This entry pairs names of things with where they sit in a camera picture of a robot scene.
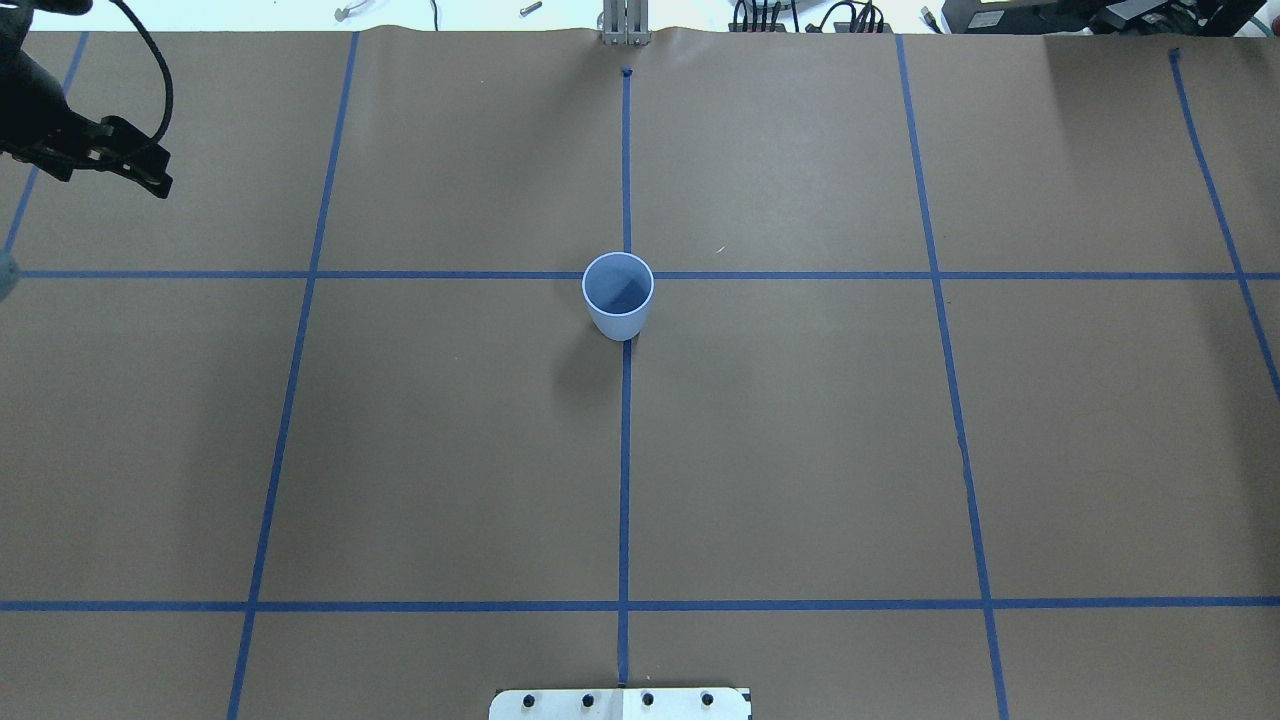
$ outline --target metal bracket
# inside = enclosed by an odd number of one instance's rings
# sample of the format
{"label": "metal bracket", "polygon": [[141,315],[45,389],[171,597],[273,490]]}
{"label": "metal bracket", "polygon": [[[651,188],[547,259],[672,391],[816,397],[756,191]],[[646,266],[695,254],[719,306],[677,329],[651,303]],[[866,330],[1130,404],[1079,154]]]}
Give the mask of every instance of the metal bracket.
{"label": "metal bracket", "polygon": [[746,688],[506,691],[489,720],[751,720]]}
{"label": "metal bracket", "polygon": [[604,0],[600,18],[605,45],[649,45],[649,0]]}

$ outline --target blue tape line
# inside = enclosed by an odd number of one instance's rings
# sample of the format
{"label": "blue tape line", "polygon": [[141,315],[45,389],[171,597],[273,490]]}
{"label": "blue tape line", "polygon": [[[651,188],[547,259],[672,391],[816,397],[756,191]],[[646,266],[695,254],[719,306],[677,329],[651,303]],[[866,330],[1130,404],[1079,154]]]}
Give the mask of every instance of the blue tape line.
{"label": "blue tape line", "polygon": [[[72,54],[72,64],[67,67],[67,76],[63,77],[63,95],[67,95],[72,88],[72,81],[76,79],[76,70],[79,69],[81,58],[84,56],[84,46],[88,45],[88,33],[82,32],[79,42],[76,44],[76,53]],[[27,214],[27,204],[31,201],[31,193],[36,190],[36,178],[40,176],[40,169],[32,167],[31,172],[27,173],[27,186],[22,190],[22,197],[18,199],[18,209],[13,214],[13,222],[9,223],[9,234],[4,241],[4,251],[13,252],[14,243],[18,242],[18,229],[22,227],[22,218]]]}
{"label": "blue tape line", "polygon": [[[1144,273],[1056,270],[942,270],[943,281],[1216,281],[1235,273]],[[29,279],[462,279],[580,281],[570,270],[22,270]],[[927,270],[660,270],[662,281],[932,281]],[[1280,273],[1245,273],[1253,281],[1277,281]]]}
{"label": "blue tape line", "polygon": [[[612,600],[547,601],[260,601],[10,600],[0,612],[616,612]],[[630,612],[859,612],[913,610],[1078,610],[1142,607],[1280,607],[1280,596],[1010,597],[922,600],[632,600]]]}
{"label": "blue tape line", "polygon": [[347,50],[347,70],[342,81],[342,97],[338,101],[338,119],[334,122],[333,142],[329,147],[329,167],[325,170],[324,193],[320,197],[320,211],[316,217],[316,234],[311,243],[311,265],[308,268],[306,290],[302,292],[302,310],[298,313],[298,332],[293,341],[293,359],[289,361],[289,379],[284,389],[284,407],[280,410],[280,429],[275,441],[275,455],[271,460],[271,478],[266,487],[266,502],[262,506],[262,524],[259,529],[257,552],[253,557],[253,574],[250,579],[248,609],[244,611],[244,626],[241,633],[239,652],[236,657],[236,674],[232,679],[232,694],[227,703],[227,720],[236,720],[239,714],[241,691],[244,687],[244,671],[248,667],[248,651],[253,642],[255,606],[262,588],[262,569],[266,564],[266,548],[271,537],[271,520],[275,516],[275,497],[280,487],[280,469],[284,465],[284,448],[289,438],[289,423],[293,419],[293,398],[298,388],[298,372],[302,368],[302,350],[307,340],[307,324],[311,318],[311,301],[315,296],[316,270],[320,266],[320,252],[324,250],[324,231],[328,223],[329,201],[333,197],[334,176],[338,172],[338,156],[342,151],[342,132],[347,122],[347,104],[351,100],[351,81],[356,69],[356,51],[360,47],[360,33],[351,35]]}
{"label": "blue tape line", "polygon": [[0,612],[244,612],[244,602],[166,602],[147,600],[14,600]]}
{"label": "blue tape line", "polygon": [[1240,295],[1244,296],[1244,306],[1249,311],[1249,322],[1253,323],[1253,334],[1258,340],[1258,348],[1262,351],[1262,361],[1267,366],[1271,377],[1271,389],[1280,400],[1280,372],[1276,370],[1275,357],[1271,355],[1271,345],[1267,342],[1267,333],[1258,316],[1258,309],[1253,304],[1253,293],[1249,291],[1249,281],[1244,274],[1244,264],[1235,247],[1235,238],[1231,237],[1231,227],[1226,222],[1226,213],[1222,210],[1222,201],[1217,195],[1217,186],[1213,176],[1208,170],[1208,161],[1204,159],[1204,149],[1199,142],[1199,133],[1196,132],[1196,120],[1192,118],[1192,105],[1187,99],[1187,87],[1183,85],[1183,70],[1179,67],[1181,50],[1174,47],[1169,51],[1169,67],[1174,73],[1174,86],[1178,88],[1178,102],[1183,106],[1183,119],[1187,120],[1187,135],[1190,136],[1192,149],[1196,151],[1196,161],[1199,163],[1201,176],[1204,177],[1204,187],[1208,188],[1208,199],[1213,204],[1213,214],[1217,217],[1217,227],[1222,231],[1222,241],[1226,242],[1226,252],[1231,256],[1231,266],[1235,268],[1235,277],[1240,284]]}
{"label": "blue tape line", "polygon": [[622,427],[618,441],[618,685],[631,676],[631,352],[632,341],[622,343]]}
{"label": "blue tape line", "polygon": [[305,279],[306,270],[22,270],[23,279]]}
{"label": "blue tape line", "polygon": [[943,270],[945,281],[1234,281],[1231,273],[1129,273],[1129,272],[966,272]]}
{"label": "blue tape line", "polygon": [[991,602],[996,610],[1069,610],[1121,607],[1280,607],[1275,596],[1199,597],[1025,597]]}
{"label": "blue tape line", "polygon": [[832,612],[982,610],[980,600],[634,600],[632,612]]}
{"label": "blue tape line", "polygon": [[933,219],[929,211],[929,193],[924,183],[924,163],[920,159],[920,140],[915,124],[915,108],[911,104],[911,81],[906,65],[906,47],[902,36],[893,36],[897,45],[897,67],[902,79],[902,105],[906,110],[908,136],[911,141],[911,163],[915,167],[915,192],[920,201],[920,223],[924,227],[924,246],[929,255],[929,272],[933,274],[933,305],[938,314],[938,334],[942,338],[942,359],[947,369],[947,389],[951,393],[951,416],[956,428],[956,442],[960,446],[960,461],[964,469],[965,496],[969,505],[969,533],[973,538],[973,555],[978,566],[978,589],[986,605],[983,619],[987,625],[987,650],[991,653],[991,675],[996,692],[996,710],[1000,720],[1009,720],[1009,700],[1005,693],[1005,670],[1000,657],[1000,638],[996,633],[996,614],[991,609],[991,579],[987,573],[987,552],[982,539],[982,520],[978,516],[978,492],[973,483],[973,464],[969,459],[969,437],[965,433],[964,407],[960,405],[960,384],[956,380],[955,355],[951,350],[951,329],[947,323],[947,305],[942,295],[942,277],[938,266],[937,245],[933,241]]}
{"label": "blue tape line", "polygon": [[612,600],[548,601],[371,601],[371,602],[259,602],[259,612],[613,612]]}
{"label": "blue tape line", "polygon": [[580,281],[581,272],[525,270],[319,270],[321,279]]}
{"label": "blue tape line", "polygon": [[622,68],[622,251],[631,252],[631,68]]}
{"label": "blue tape line", "polygon": [[654,278],[662,281],[927,281],[927,272],[841,272],[841,270],[666,270],[655,272]]}

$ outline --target black device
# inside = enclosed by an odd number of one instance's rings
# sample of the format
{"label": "black device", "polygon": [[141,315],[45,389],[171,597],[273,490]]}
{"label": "black device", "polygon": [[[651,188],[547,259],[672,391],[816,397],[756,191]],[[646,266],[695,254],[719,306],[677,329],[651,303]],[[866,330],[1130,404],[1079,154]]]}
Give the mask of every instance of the black device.
{"label": "black device", "polygon": [[[730,32],[786,32],[786,24],[778,22],[782,14],[782,0],[737,0],[733,4],[733,22],[728,24]],[[790,1],[791,22],[796,32],[800,32],[800,15],[796,14],[795,0]],[[742,10],[742,19],[737,19],[737,12]]]}
{"label": "black device", "polygon": [[1266,0],[945,0],[954,33],[1179,33],[1229,37]]}
{"label": "black device", "polygon": [[59,181],[76,170],[115,173],[156,197],[168,197],[169,151],[160,146],[173,117],[173,78],[151,35],[124,0],[110,0],[129,18],[151,49],[165,83],[160,128],[147,136],[128,120],[108,115],[100,122],[77,114],[61,86],[22,50],[36,10],[81,15],[93,0],[0,1],[0,154],[31,163]]}
{"label": "black device", "polygon": [[818,33],[827,27],[827,20],[831,19],[831,14],[840,8],[849,8],[849,22],[847,23],[833,23],[836,32],[844,33],[879,33],[879,32],[892,32],[888,23],[884,22],[884,12],[876,6],[874,0],[841,0],[827,8],[827,12],[822,15],[822,20],[818,24],[809,23],[805,26],[805,32]]}
{"label": "black device", "polygon": [[956,35],[1047,35],[1087,26],[1087,18],[1061,8],[1059,0],[946,0],[942,17]]}

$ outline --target black cable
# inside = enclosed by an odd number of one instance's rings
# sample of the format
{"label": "black cable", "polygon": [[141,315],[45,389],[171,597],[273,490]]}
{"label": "black cable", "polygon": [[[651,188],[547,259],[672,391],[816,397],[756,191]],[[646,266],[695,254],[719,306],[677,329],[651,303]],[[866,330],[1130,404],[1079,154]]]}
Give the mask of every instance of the black cable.
{"label": "black cable", "polygon": [[836,8],[840,8],[841,5],[849,8],[850,27],[852,27],[852,23],[858,22],[858,6],[854,3],[850,3],[849,0],[840,0],[840,3],[836,3],[831,8],[827,8],[827,14],[823,15],[822,22],[818,23],[818,32],[822,32],[822,28],[827,27],[827,19],[829,19],[831,14],[836,12]]}
{"label": "black cable", "polygon": [[156,45],[156,41],[151,37],[151,33],[147,32],[147,28],[142,26],[142,20],[140,20],[138,17],[133,14],[133,10],[131,10],[129,6],[124,4],[124,0],[108,0],[108,1],[120,8],[120,12],[124,13],[124,17],[127,17],[129,22],[133,23],[133,27],[138,31],[138,35],[142,36],[142,41],[146,42],[147,47],[151,50],[151,55],[155,56],[156,65],[160,67],[160,76],[164,77],[164,115],[160,118],[160,127],[156,128],[155,135],[147,138],[146,142],[125,152],[124,155],[118,155],[115,158],[111,158],[110,160],[77,161],[77,160],[68,160],[65,155],[61,155],[59,152],[51,152],[49,150],[40,152],[40,155],[42,155],[44,158],[59,163],[64,168],[72,170],[105,170],[115,168],[128,160],[132,160],[133,158],[159,145],[160,140],[164,138],[164,135],[169,132],[169,122],[173,119],[173,74],[169,73],[169,64],[164,61],[164,54],[160,53],[160,47]]}

